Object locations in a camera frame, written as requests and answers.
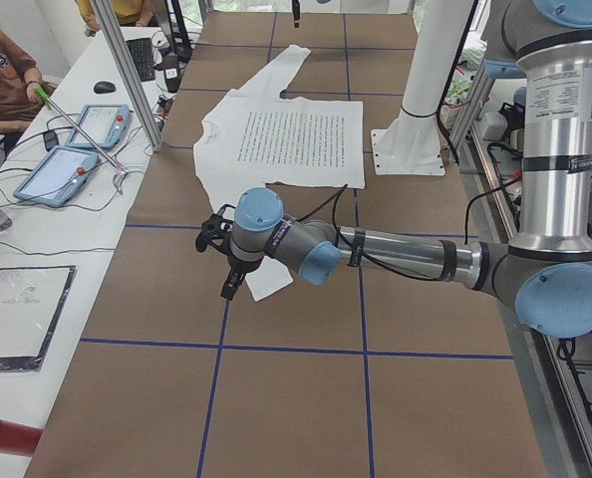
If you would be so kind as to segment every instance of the computer mouse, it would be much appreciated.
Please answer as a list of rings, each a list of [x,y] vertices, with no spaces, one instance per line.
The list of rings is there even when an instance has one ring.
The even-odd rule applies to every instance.
[[[104,93],[112,93],[117,90],[117,87],[112,82],[96,82],[93,91],[98,94],[102,95]]]

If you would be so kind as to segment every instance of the white pillar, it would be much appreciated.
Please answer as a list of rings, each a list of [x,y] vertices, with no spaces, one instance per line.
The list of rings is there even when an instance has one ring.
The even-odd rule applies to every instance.
[[[474,0],[427,0],[403,109],[436,112]],[[388,129],[374,129],[377,174],[444,175],[436,117],[401,109]]]

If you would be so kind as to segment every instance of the red object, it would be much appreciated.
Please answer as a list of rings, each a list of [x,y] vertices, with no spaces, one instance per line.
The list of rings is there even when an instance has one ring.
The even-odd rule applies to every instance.
[[[43,430],[0,419],[0,453],[32,456]]]

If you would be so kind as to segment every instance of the person in yellow shirt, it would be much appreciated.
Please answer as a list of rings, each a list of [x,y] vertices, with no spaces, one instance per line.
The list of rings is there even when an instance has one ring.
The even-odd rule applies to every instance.
[[[124,27],[147,27],[152,20],[152,8],[149,0],[111,0],[119,24]],[[101,30],[90,0],[77,0],[79,13],[86,25],[95,32]]]

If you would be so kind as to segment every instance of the table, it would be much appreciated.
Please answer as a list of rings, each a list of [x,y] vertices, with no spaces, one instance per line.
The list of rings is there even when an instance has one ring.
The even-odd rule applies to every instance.
[[[286,97],[364,104],[367,187],[339,222],[461,240],[453,165],[374,173],[416,39],[405,15],[209,15],[26,478],[546,476],[492,298],[340,268],[226,303],[225,261],[193,251],[200,120],[292,43],[312,55]],[[271,187],[294,216],[333,192]]]
[[[127,39],[150,37],[158,29],[124,29]],[[93,85],[107,80],[117,85],[117,91],[108,95],[93,93]],[[164,81],[144,83],[148,101],[154,105],[159,94],[165,93]],[[53,100],[65,112],[78,113],[85,104],[127,104],[130,99],[123,87],[103,33],[90,44],[73,66]],[[46,129],[46,122],[54,113],[43,109],[32,122],[24,137]],[[61,119],[51,120],[50,127],[66,124]],[[139,126],[139,119],[132,115],[126,137]],[[68,130],[59,131],[63,142]],[[3,164],[10,167],[34,167],[45,155],[41,137],[32,139],[16,148]],[[0,234],[0,241],[21,247],[26,251],[60,251],[66,249],[112,248],[117,245],[123,230],[126,214],[133,204],[148,167],[151,150],[146,136],[137,133],[134,140],[119,155],[119,160],[131,173],[124,181],[123,195],[117,195],[103,211],[91,212],[78,208],[48,209],[39,206],[6,207],[13,226]],[[13,199],[12,191],[26,173],[19,171],[0,175],[0,187]],[[114,195],[112,184],[114,170],[108,164],[95,171],[87,184],[71,203],[100,208]],[[0,204],[8,201],[0,193]],[[43,428],[52,409],[55,397],[68,368],[70,358],[81,331],[95,302],[104,275],[112,258],[112,252],[86,252],[63,254],[53,257],[24,256],[0,246],[0,267],[76,265],[77,272],[72,291],[40,372],[0,374],[0,417]],[[0,455],[0,477],[23,476],[29,459]]]

